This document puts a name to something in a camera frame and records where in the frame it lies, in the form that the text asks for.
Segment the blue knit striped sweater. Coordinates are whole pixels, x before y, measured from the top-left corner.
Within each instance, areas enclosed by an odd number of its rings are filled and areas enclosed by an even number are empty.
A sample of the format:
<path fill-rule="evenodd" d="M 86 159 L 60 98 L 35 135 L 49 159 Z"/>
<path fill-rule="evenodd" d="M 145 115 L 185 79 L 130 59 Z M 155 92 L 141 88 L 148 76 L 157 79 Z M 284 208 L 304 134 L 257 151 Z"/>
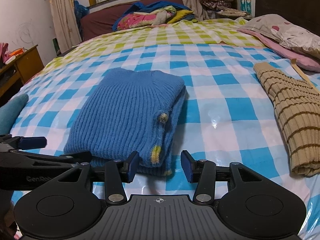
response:
<path fill-rule="evenodd" d="M 73 122 L 63 151 L 111 160 L 136 151 L 138 172 L 169 176 L 185 93 L 181 77 L 160 70 L 108 70 Z"/>

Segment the pile of colourful clothes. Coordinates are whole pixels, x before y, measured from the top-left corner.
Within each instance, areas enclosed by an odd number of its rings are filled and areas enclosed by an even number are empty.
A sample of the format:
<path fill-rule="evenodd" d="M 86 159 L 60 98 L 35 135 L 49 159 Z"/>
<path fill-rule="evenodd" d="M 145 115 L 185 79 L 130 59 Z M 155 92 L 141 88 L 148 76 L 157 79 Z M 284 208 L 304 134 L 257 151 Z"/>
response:
<path fill-rule="evenodd" d="M 116 20 L 112 31 L 145 26 L 156 27 L 181 20 L 195 20 L 194 12 L 185 5 L 168 1 L 158 1 L 148 5 L 136 2 Z"/>

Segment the teal folded garment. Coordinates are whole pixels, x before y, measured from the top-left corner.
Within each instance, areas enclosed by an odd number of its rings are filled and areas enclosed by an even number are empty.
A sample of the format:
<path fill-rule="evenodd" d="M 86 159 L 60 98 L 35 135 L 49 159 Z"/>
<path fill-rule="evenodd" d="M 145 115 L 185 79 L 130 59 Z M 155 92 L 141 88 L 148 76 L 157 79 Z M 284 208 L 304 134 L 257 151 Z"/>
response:
<path fill-rule="evenodd" d="M 10 130 L 29 100 L 27 94 L 16 96 L 0 109 L 0 134 L 9 134 Z"/>

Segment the checkered blue green bedsheet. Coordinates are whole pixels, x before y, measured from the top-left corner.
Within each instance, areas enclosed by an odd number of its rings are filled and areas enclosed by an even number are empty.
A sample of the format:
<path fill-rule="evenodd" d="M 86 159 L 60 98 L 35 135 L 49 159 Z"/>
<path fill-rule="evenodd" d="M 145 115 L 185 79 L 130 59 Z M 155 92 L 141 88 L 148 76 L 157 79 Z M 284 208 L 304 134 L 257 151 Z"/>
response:
<path fill-rule="evenodd" d="M 180 152 L 219 166 L 238 161 L 300 196 L 307 216 L 303 239 L 319 239 L 319 175 L 290 172 L 273 106 L 253 66 L 267 62 L 297 77 L 290 61 L 238 32 L 244 20 L 181 21 L 90 39 L 53 59 L 20 92 L 29 101 L 12 135 L 44 136 L 41 154 L 61 155 L 80 108 L 111 68 L 160 70 L 180 76 L 187 94 L 172 145 L 172 175 L 135 176 L 127 194 L 192 194 L 180 165 Z"/>

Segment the wooden side cabinet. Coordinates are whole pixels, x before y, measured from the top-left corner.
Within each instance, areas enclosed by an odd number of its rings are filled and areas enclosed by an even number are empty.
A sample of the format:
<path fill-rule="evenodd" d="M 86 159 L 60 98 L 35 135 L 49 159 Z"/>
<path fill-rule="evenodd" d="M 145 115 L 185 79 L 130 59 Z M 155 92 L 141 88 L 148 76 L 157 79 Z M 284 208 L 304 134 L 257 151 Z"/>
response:
<path fill-rule="evenodd" d="M 44 65 L 40 58 L 38 45 L 18 55 L 11 63 L 1 67 L 1 106 L 6 104 Z"/>

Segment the orange object on cabinet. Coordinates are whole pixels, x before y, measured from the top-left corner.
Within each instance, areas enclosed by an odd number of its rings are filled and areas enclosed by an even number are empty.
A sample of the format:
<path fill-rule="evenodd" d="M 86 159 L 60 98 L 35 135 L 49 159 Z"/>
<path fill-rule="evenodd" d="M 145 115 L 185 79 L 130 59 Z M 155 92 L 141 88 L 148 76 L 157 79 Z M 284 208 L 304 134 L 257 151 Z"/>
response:
<path fill-rule="evenodd" d="M 9 64 L 11 63 L 12 61 L 16 60 L 16 58 L 20 55 L 22 55 L 24 52 L 26 51 L 25 48 L 19 48 L 19 49 L 16 49 L 15 51 L 11 52 L 9 55 L 8 55 L 8 58 L 7 60 L 5 61 L 5 64 Z"/>

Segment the pink floral quilt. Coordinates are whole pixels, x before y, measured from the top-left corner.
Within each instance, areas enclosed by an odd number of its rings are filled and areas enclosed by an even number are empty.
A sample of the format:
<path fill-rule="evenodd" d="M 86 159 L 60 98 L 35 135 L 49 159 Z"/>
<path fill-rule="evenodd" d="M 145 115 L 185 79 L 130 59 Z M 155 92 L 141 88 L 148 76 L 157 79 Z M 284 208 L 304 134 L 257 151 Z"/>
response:
<path fill-rule="evenodd" d="M 1 63 L 5 63 L 9 59 L 10 51 L 8 50 L 8 43 L 0 43 L 0 59 Z"/>

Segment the green bottle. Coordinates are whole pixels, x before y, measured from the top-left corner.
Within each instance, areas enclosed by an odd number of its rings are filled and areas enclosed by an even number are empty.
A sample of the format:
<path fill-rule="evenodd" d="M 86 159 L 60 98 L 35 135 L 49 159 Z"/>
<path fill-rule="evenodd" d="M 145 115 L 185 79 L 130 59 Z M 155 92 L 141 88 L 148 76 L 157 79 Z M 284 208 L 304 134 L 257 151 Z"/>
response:
<path fill-rule="evenodd" d="M 53 39 L 53 45 L 54 45 L 54 49 L 55 49 L 56 55 L 59 56 L 61 54 L 61 50 L 60 50 L 57 38 Z"/>

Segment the beige brown striped sweater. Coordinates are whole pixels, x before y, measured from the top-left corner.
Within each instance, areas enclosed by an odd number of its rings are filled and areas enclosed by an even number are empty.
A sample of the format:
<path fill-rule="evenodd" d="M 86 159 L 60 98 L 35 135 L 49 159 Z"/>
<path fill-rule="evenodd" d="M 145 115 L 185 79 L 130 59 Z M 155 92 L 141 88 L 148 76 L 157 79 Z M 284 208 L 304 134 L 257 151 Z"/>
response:
<path fill-rule="evenodd" d="M 319 174 L 319 93 L 266 62 L 253 69 L 273 104 L 291 171 L 307 177 Z"/>

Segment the maroon sofa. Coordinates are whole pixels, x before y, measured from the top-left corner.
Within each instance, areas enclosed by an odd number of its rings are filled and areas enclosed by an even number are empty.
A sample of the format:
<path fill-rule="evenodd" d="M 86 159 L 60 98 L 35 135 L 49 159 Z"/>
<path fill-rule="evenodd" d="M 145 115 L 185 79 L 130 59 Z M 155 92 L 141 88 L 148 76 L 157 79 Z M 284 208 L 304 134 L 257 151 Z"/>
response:
<path fill-rule="evenodd" d="M 168 1 L 184 5 L 182 0 L 136 0 L 116 4 L 96 12 L 90 12 L 81 19 L 82 40 L 88 41 L 94 37 L 114 32 L 112 31 L 112 26 L 133 3 L 142 2 L 144 5 L 148 5 L 158 1 Z"/>

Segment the blue hanging bag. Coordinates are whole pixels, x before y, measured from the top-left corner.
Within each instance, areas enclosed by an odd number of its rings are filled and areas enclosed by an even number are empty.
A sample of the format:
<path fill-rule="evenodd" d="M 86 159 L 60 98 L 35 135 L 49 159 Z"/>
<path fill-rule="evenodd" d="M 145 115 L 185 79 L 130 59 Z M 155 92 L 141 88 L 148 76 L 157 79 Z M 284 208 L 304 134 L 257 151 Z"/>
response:
<path fill-rule="evenodd" d="M 89 14 L 88 7 L 81 5 L 77 0 L 74 1 L 74 14 L 76 23 L 79 29 L 80 36 L 82 37 L 81 19 Z"/>

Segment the left beige curtain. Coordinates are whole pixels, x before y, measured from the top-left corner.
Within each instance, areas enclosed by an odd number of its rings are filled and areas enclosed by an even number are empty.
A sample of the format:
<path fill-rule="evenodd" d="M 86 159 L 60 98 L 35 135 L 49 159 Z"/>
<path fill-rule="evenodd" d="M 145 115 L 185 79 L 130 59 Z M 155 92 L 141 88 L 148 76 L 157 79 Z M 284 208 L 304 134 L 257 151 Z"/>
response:
<path fill-rule="evenodd" d="M 49 0 L 55 35 L 61 53 L 81 42 L 74 13 L 74 0 Z"/>

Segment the pink pillow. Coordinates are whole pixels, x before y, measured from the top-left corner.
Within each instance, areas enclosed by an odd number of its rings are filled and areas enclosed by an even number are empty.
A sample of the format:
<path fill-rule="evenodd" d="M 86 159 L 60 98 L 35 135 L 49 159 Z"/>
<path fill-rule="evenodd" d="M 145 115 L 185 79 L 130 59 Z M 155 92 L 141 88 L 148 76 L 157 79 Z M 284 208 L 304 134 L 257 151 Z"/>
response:
<path fill-rule="evenodd" d="M 316 72 L 316 73 L 319 73 L 320 71 L 319 60 L 315 60 L 310 56 L 305 56 L 303 54 L 299 54 L 292 50 L 286 49 L 282 47 L 280 44 L 278 44 L 277 42 L 273 41 L 272 39 L 265 37 L 260 33 L 257 33 L 256 31 L 246 30 L 244 28 L 239 28 L 237 31 L 256 37 L 265 46 L 272 49 L 275 53 L 277 53 L 278 55 L 284 58 L 287 58 L 290 60 L 296 59 L 297 66 L 304 70 L 308 70 L 310 72 Z"/>

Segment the white patterned pillow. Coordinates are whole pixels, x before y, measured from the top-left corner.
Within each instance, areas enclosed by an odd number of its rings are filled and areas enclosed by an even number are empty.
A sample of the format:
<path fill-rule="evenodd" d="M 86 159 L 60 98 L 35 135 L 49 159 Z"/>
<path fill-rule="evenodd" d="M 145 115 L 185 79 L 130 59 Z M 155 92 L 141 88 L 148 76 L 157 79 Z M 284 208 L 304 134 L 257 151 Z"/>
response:
<path fill-rule="evenodd" d="M 319 59 L 319 36 L 277 14 L 255 17 L 244 25 L 278 42 L 282 47 Z"/>

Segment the dark wooden headboard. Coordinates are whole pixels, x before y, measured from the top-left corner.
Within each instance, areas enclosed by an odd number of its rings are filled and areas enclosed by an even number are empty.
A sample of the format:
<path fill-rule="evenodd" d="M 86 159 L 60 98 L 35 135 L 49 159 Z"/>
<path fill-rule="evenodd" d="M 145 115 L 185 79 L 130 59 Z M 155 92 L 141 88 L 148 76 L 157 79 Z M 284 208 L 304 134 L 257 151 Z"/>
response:
<path fill-rule="evenodd" d="M 319 35 L 319 0 L 255 0 L 255 16 L 277 14 Z"/>

